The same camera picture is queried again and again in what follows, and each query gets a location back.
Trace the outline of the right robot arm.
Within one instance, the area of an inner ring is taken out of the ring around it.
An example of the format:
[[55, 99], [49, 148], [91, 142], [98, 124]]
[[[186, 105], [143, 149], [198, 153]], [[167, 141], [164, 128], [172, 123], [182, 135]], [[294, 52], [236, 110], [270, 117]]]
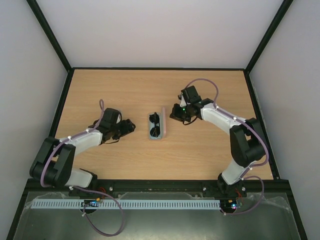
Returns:
[[229, 135], [232, 160], [217, 178], [217, 189], [229, 196], [254, 167], [265, 165], [270, 158], [264, 133], [255, 118], [236, 116], [217, 105], [215, 100], [202, 99], [195, 86], [187, 86], [173, 105], [170, 118], [191, 123], [192, 118], [209, 122]]

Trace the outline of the black round sunglasses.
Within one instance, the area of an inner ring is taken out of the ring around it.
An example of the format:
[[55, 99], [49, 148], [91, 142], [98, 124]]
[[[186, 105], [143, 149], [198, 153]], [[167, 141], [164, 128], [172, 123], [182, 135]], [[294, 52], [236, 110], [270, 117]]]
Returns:
[[154, 112], [149, 116], [149, 121], [151, 122], [150, 136], [153, 138], [158, 138], [160, 136], [160, 117]]

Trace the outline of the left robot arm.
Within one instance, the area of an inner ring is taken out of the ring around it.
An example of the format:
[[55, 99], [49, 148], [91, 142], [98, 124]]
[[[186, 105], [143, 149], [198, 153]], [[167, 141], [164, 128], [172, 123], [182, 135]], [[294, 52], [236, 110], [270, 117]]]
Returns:
[[99, 119], [84, 131], [64, 138], [47, 137], [31, 167], [29, 175], [38, 180], [43, 188], [80, 187], [88, 188], [95, 174], [74, 168], [75, 157], [86, 150], [105, 144], [134, 132], [136, 125], [114, 108], [106, 108]]

